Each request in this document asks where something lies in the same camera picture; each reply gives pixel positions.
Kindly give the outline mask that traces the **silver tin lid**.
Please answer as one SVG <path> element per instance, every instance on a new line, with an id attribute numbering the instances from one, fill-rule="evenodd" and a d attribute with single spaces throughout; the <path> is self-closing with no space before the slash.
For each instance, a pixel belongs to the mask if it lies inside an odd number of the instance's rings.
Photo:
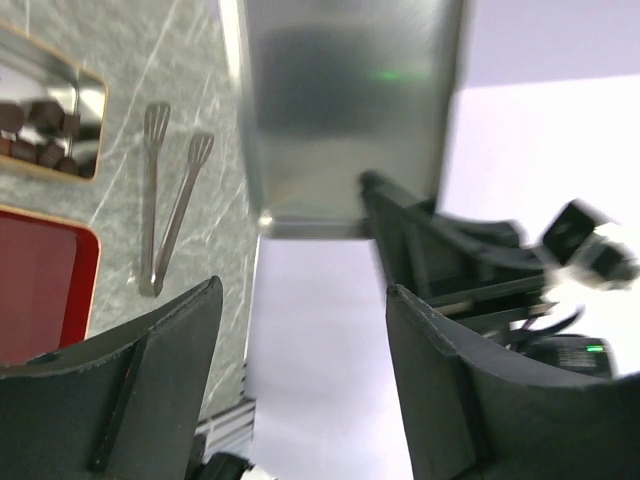
<path id="1" fill-rule="evenodd" d="M 438 197 L 465 1 L 222 1 L 262 236 L 366 236 L 366 171 Z"/>

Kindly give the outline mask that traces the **dark striped square chocolate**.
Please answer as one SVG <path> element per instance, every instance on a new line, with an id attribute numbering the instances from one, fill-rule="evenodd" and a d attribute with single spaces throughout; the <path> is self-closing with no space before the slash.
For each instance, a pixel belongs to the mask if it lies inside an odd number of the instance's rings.
<path id="1" fill-rule="evenodd" d="M 41 144 L 37 150 L 37 164 L 45 168 L 54 169 L 65 157 L 65 149 L 56 142 Z"/>

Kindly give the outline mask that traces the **gold tin box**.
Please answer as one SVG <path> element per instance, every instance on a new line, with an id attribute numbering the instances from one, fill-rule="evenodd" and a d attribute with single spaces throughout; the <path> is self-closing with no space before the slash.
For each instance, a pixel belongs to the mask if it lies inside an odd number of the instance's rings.
<path id="1" fill-rule="evenodd" d="M 105 81 L 36 37 L 1 22 L 1 166 L 88 183 L 96 177 Z"/>

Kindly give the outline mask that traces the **long metal tweezers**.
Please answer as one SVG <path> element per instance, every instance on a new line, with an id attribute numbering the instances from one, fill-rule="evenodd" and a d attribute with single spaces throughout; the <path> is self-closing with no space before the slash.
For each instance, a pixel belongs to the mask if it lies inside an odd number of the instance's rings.
<path id="1" fill-rule="evenodd" d="M 197 131 L 186 150 L 168 147 L 171 105 L 153 101 L 144 111 L 143 192 L 139 289 L 157 297 L 164 288 L 190 199 L 201 170 L 212 155 L 215 135 Z"/>

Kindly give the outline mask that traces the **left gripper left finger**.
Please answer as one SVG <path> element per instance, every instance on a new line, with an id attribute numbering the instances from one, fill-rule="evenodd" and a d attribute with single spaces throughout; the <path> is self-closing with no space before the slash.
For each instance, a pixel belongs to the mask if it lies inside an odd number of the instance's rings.
<path id="1" fill-rule="evenodd" d="M 1 370 L 5 479 L 182 479 L 221 314 L 218 277 Z"/>

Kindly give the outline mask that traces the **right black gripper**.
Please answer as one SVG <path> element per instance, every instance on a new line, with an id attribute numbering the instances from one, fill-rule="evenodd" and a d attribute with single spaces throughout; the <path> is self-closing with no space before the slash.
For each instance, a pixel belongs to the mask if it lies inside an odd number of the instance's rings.
<path id="1" fill-rule="evenodd" d="M 433 202 L 373 170 L 361 174 L 360 185 L 387 284 L 494 340 L 506 339 L 512 323 L 552 309 L 543 263 L 521 246 L 514 223 L 439 214 Z"/>

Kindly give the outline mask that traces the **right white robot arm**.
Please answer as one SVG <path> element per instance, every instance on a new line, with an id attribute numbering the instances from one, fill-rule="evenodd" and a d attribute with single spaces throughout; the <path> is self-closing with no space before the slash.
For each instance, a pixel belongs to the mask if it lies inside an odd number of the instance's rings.
<path id="1" fill-rule="evenodd" d="M 527 246 L 514 220 L 438 212 L 386 176 L 360 177 L 361 199 L 385 280 L 436 312 L 536 361 L 610 378 L 604 339 L 570 332 L 591 291 L 639 280 L 639 259 L 615 224 L 588 204 L 568 202 L 541 241 Z"/>

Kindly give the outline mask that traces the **side aluminium rail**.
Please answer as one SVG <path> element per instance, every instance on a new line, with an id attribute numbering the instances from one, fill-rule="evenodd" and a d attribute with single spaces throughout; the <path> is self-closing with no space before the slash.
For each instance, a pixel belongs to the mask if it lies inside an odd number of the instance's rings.
<path id="1" fill-rule="evenodd" d="M 249 456 L 256 400 L 246 395 L 246 370 L 243 361 L 210 372 L 194 442 L 203 459 L 218 452 Z"/>

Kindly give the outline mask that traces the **red gold-rimmed tray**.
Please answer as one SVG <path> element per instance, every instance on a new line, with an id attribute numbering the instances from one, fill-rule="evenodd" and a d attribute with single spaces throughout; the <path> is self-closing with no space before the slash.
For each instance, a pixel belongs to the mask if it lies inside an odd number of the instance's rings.
<path id="1" fill-rule="evenodd" d="M 61 217 L 1 207 L 1 363 L 83 341 L 101 255 L 98 235 Z"/>

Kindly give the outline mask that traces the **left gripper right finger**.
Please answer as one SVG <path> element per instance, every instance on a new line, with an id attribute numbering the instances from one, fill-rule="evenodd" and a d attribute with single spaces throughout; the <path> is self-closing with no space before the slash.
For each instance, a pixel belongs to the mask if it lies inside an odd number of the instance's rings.
<path id="1" fill-rule="evenodd" d="M 635 479 L 639 378 L 524 357 L 400 285 L 386 324 L 417 479 Z"/>

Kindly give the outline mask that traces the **dark square chocolate bottom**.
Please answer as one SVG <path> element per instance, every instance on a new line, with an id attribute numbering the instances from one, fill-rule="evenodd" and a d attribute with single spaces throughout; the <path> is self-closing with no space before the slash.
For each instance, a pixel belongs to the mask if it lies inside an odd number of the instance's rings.
<path id="1" fill-rule="evenodd" d="M 44 130 L 60 130 L 65 112 L 55 100 L 35 100 L 31 103 L 28 122 Z"/>

